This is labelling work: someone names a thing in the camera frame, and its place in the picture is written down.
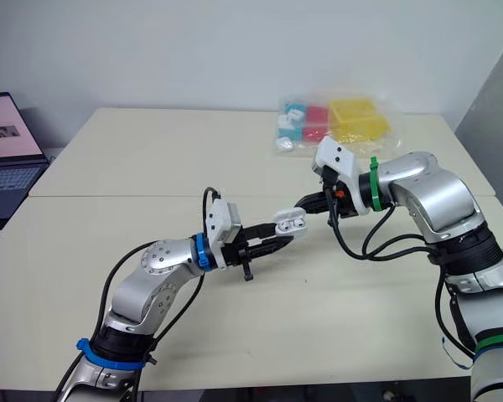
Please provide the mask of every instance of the blue ring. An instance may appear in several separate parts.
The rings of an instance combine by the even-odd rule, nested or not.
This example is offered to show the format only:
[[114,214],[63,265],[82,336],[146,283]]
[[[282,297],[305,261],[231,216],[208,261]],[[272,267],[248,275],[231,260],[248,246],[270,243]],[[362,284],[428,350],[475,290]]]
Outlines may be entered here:
[[203,268],[205,272],[210,271],[210,262],[207,254],[205,253],[205,247],[203,246],[203,234],[198,233],[195,236],[195,247],[198,250],[198,257],[200,258],[200,267]]
[[490,350],[494,350],[494,349],[503,349],[503,345],[501,346],[493,346],[493,347],[489,347],[489,348],[483,348],[481,349],[474,357],[473,357],[473,361],[475,362],[475,360],[477,360],[477,358],[480,357],[481,354],[483,353],[486,353],[486,352],[489,352]]
[[86,358],[96,364],[97,366],[104,367],[105,369],[114,369],[114,370],[125,370],[125,371],[135,371],[139,369],[143,369],[145,367],[145,363],[129,363],[129,362],[114,362],[113,360],[106,360],[105,358],[100,358],[96,354],[93,353],[90,347],[90,341],[87,338],[82,338],[76,343],[76,348],[84,352]]

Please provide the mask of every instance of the white table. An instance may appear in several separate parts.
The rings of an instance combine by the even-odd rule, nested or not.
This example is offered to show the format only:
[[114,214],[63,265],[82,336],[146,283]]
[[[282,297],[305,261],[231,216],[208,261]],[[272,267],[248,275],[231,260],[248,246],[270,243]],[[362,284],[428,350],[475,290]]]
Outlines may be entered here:
[[[272,151],[275,112],[99,109],[32,196],[196,196],[207,185],[236,196],[317,191],[310,158]],[[434,153],[475,195],[495,195],[440,115],[405,115],[404,148]],[[369,161],[360,161],[368,171]]]
[[[494,197],[477,199],[503,247],[503,208]],[[256,224],[295,198],[229,200],[237,202],[244,224]],[[199,203],[194,197],[29,198],[0,235],[0,389],[55,387],[76,354],[76,340],[91,334],[113,264],[143,242],[196,233]],[[348,241],[359,245],[378,218],[342,221]],[[441,349],[433,315],[438,267],[421,254],[387,263],[351,260],[325,219],[310,216],[299,244],[254,261],[252,282],[243,281],[240,269],[210,273],[195,304],[159,345],[159,364],[145,370],[142,387],[466,375]],[[414,230],[399,209],[377,241]],[[124,266],[117,282],[137,261]],[[179,293],[170,314],[194,286]],[[443,311],[449,317],[445,298]]]

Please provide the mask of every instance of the black cable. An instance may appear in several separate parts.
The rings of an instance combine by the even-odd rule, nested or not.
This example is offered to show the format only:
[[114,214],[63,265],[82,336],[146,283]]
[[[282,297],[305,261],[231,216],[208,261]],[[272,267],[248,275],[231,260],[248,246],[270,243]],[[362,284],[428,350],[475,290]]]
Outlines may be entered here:
[[76,356],[75,360],[73,360],[73,363],[70,364],[70,366],[67,368],[67,371],[65,371],[64,376],[61,378],[60,383],[54,390],[54,393],[52,394],[52,398],[50,398],[51,402],[56,402],[58,398],[60,397],[61,390],[65,387],[65,383],[67,383],[67,380],[69,379],[70,375],[73,373],[73,370],[76,368],[76,365],[80,362],[80,359],[84,356],[84,352],[78,353],[78,356]]
[[335,205],[334,205],[334,197],[332,195],[332,190],[327,188],[324,190],[326,193],[326,201],[328,202],[328,210],[329,210],[329,221],[332,225],[332,229],[334,230],[335,238],[337,239],[337,242],[341,246],[341,249],[348,254],[350,257],[356,259],[356,260],[367,260],[367,257],[364,255],[359,255],[356,254],[354,251],[352,251],[349,246],[345,243],[345,240],[343,239],[343,236],[341,235],[339,231],[339,221],[337,220],[337,212],[335,211]]
[[209,197],[209,193],[212,193],[212,198],[218,198],[220,197],[218,191],[216,191],[215,188],[212,187],[207,187],[205,191],[203,192],[203,202],[201,205],[201,209],[203,211],[203,233],[207,235],[207,223],[205,222],[207,219],[207,198]]
[[[203,192],[203,201],[202,201],[202,217],[203,217],[203,232],[206,234],[207,233],[207,225],[206,225],[206,217],[207,217],[207,198],[209,196],[209,193],[212,193],[212,198],[219,198],[220,194],[218,191],[216,191],[212,187],[207,187],[205,191]],[[145,243],[143,245],[139,245],[135,249],[129,251],[126,253],[118,262],[117,264],[111,269],[110,273],[108,274],[108,277],[105,280],[104,286],[102,288],[102,294],[101,294],[101,302],[99,303],[99,312],[97,315],[97,321],[95,325],[95,329],[93,331],[93,334],[91,335],[91,340],[90,343],[93,342],[101,330],[102,327],[102,322],[104,320],[104,315],[106,311],[106,301],[108,298],[108,292],[110,291],[110,285],[113,277],[116,275],[117,271],[121,268],[121,266],[125,263],[126,260],[128,260],[131,256],[136,254],[138,251],[143,250],[148,248],[150,245],[152,245],[154,241],[150,241],[148,243]],[[144,355],[144,361],[147,361],[148,355],[150,352],[152,352],[160,342],[160,340],[169,332],[169,330],[175,325],[175,323],[183,316],[183,314],[188,310],[194,299],[198,296],[200,293],[201,287],[203,286],[203,281],[205,277],[202,275],[198,281],[198,284],[194,290],[194,293],[192,293],[192,296],[190,299],[186,302],[186,304],[181,308],[179,313],[174,317],[174,319],[166,326],[166,328],[151,342],[149,345],[148,351]],[[84,356],[83,352],[80,352],[79,355],[75,358],[73,363],[67,368],[67,371],[65,372],[64,376],[62,377],[60,383],[56,387],[56,390],[53,393],[51,401],[55,402],[58,400],[61,390],[64,388],[65,384],[67,383],[67,380],[69,379],[70,375],[72,374],[73,370],[75,369],[76,365],[80,362],[80,359]],[[132,393],[131,393],[131,400],[133,402],[137,401],[137,394],[139,390],[139,384],[140,384],[140,378],[142,376],[142,370],[139,369],[137,370],[135,374],[135,381],[134,385],[132,387]]]
[[[133,250],[130,250],[111,269],[110,273],[106,277],[106,280],[104,282],[104,286],[102,287],[101,301],[99,303],[99,313],[97,315],[97,322],[95,324],[95,330],[93,331],[93,334],[91,335],[90,343],[95,340],[97,334],[101,330],[102,321],[104,320],[104,314],[106,311],[106,300],[108,298],[108,292],[110,290],[111,280],[113,279],[113,277],[116,275],[117,271],[119,271],[119,269],[125,263],[126,260],[128,260],[131,256],[135,255],[138,251],[148,248],[153,243],[154,243],[154,241],[150,241],[150,242],[145,243],[143,245],[139,245],[138,247],[136,247]],[[82,356],[84,356],[84,353],[80,352],[79,355],[73,361],[73,363],[69,366],[69,368],[65,372],[64,376],[62,377],[60,383],[56,387],[56,390],[54,391],[54,393],[52,395],[51,401],[55,402],[56,400],[58,400],[58,398],[60,397],[61,390],[64,388],[65,384],[67,383],[67,380],[69,379],[69,377],[72,374],[73,370],[75,369],[76,365],[80,362],[80,359],[82,358]]]
[[141,377],[142,377],[142,369],[136,370],[136,373],[134,374],[134,385],[132,387],[131,398],[130,398],[132,402],[137,402],[137,393],[140,388]]
[[[212,193],[212,198],[218,198],[220,197],[220,194],[218,191],[216,191],[212,187],[207,187],[205,191],[203,192],[203,200],[201,202],[201,209],[202,209],[202,217],[203,217],[203,233],[207,233],[207,225],[205,220],[207,219],[207,199],[209,197],[209,193]],[[174,317],[173,320],[169,322],[169,324],[162,330],[162,332],[151,342],[149,345],[148,351],[143,355],[143,361],[148,361],[149,359],[149,354],[157,348],[158,343],[166,336],[166,334],[169,332],[169,330],[174,327],[174,325],[177,323],[177,321],[183,316],[183,314],[189,309],[189,307],[192,305],[194,302],[195,298],[198,296],[200,293],[201,287],[203,286],[203,282],[205,280],[205,273],[200,276],[200,279],[198,280],[198,284],[196,285],[194,292],[192,293],[192,296],[190,296],[190,299],[184,304],[183,308],[180,309],[180,311],[177,313],[177,315]],[[140,385],[140,377],[142,375],[142,370],[139,369],[136,373],[136,379],[134,382],[134,387],[132,388],[132,395],[131,395],[131,400],[132,402],[136,402],[137,398],[137,392],[138,392],[138,387]]]
[[385,241],[382,245],[379,245],[370,253],[367,253],[366,250],[362,250],[362,252],[364,252],[365,255],[375,256],[378,253],[382,252],[386,247],[389,247],[390,245],[392,245],[393,243],[396,243],[397,241],[401,241],[401,240],[407,240],[407,239],[415,239],[415,240],[425,241],[425,238],[422,237],[420,234],[412,234],[412,233],[405,234],[405,235],[401,234],[399,236],[395,236],[392,239],[389,239],[388,241]]
[[378,231],[378,229],[393,215],[395,212],[395,203],[392,203],[390,208],[387,210],[386,214],[378,221],[378,223],[371,229],[369,234],[367,234],[365,240],[363,240],[363,245],[361,246],[361,254],[362,255],[367,255],[367,246],[371,242],[372,236],[375,235],[375,233]]
[[443,284],[445,283],[445,268],[440,266],[439,270],[439,279],[438,279],[438,285],[436,286],[436,295],[434,297],[434,312],[436,313],[436,320],[438,320],[438,325],[439,328],[442,330],[443,335],[454,345],[456,346],[460,352],[465,354],[468,358],[473,359],[474,354],[469,351],[462,343],[456,340],[456,338],[449,332],[449,330],[445,327],[445,324],[443,323],[442,319],[442,307],[441,307],[441,300],[442,300],[442,290],[443,290]]
[[138,251],[143,250],[143,249],[147,249],[153,243],[154,243],[154,241],[150,241],[150,242],[145,243],[143,245],[139,245],[138,247],[136,247],[133,250],[130,250],[111,269],[110,273],[108,274],[108,277],[106,278],[106,280],[104,282],[104,286],[102,287],[101,302],[99,303],[99,314],[97,316],[97,323],[95,325],[95,330],[93,331],[93,335],[91,335],[90,343],[95,341],[97,334],[101,330],[102,320],[104,320],[104,314],[106,312],[106,299],[108,298],[108,292],[110,291],[111,280],[113,279],[113,277],[116,275],[117,271],[119,271],[119,269],[121,268],[121,265],[123,265],[123,263],[126,260],[131,258]]
[[182,317],[182,315],[188,310],[194,299],[198,296],[198,293],[200,293],[201,287],[203,286],[203,281],[205,280],[205,274],[200,276],[200,279],[198,280],[198,284],[196,285],[194,289],[194,293],[192,293],[192,296],[190,296],[190,299],[186,302],[186,304],[181,308],[180,312],[174,317],[173,320],[166,326],[165,329],[162,330],[162,332],[151,342],[151,345],[149,346],[149,352],[152,352],[158,345],[158,343],[161,341],[163,337],[166,336],[166,334],[169,332],[169,330],[175,325],[175,323]]
[[[341,248],[343,251],[348,254],[350,257],[356,259],[356,260],[370,260],[370,261],[389,261],[389,260],[395,260],[396,258],[403,257],[404,255],[409,255],[411,253],[416,253],[416,252],[426,252],[429,254],[437,254],[437,251],[435,249],[431,249],[430,247],[411,247],[406,250],[398,251],[397,253],[393,253],[390,255],[384,255],[384,256],[376,256],[377,253],[380,251],[384,250],[387,246],[399,241],[405,239],[405,236],[419,236],[418,234],[403,234],[401,236],[397,236],[396,238],[393,238],[391,240],[388,240],[386,243],[383,245],[380,245],[376,250],[373,250],[370,254],[364,254],[364,255],[359,255],[356,254],[354,251],[352,251],[349,246],[345,243],[345,240],[343,239],[343,236],[340,233],[339,226],[338,226],[338,219],[337,219],[337,213],[335,212],[335,205],[334,205],[334,197],[332,195],[332,190],[327,188],[324,190],[326,193],[326,201],[328,202],[328,209],[329,209],[329,220],[332,225],[332,229],[334,230],[335,238],[337,239],[337,242],[340,244]],[[386,216],[384,216],[378,224],[371,230],[370,235],[366,236],[366,243],[364,242],[364,246],[366,250],[366,246],[368,245],[369,241],[371,240],[372,235],[386,222],[386,220],[392,216],[392,209],[390,209]]]

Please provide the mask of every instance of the yellow block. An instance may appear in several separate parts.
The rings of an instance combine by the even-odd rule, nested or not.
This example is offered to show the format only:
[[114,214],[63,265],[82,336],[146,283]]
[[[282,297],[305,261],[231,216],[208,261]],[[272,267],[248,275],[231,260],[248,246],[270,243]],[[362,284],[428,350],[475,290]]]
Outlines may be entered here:
[[371,98],[332,100],[328,108],[329,129],[339,142],[377,140],[391,130]]

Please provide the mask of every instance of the blue block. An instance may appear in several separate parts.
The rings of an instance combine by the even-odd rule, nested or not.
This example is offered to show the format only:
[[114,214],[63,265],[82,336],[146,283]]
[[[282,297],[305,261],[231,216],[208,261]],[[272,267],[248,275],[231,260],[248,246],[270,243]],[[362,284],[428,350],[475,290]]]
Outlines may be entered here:
[[[302,111],[305,114],[306,105],[301,105],[299,103],[287,103],[285,105],[285,114],[288,114],[292,109],[297,111]],[[287,128],[280,128],[277,130],[278,137],[289,137],[291,141],[302,141],[302,128],[305,123],[305,117],[299,121],[294,122],[294,130],[289,130]]]

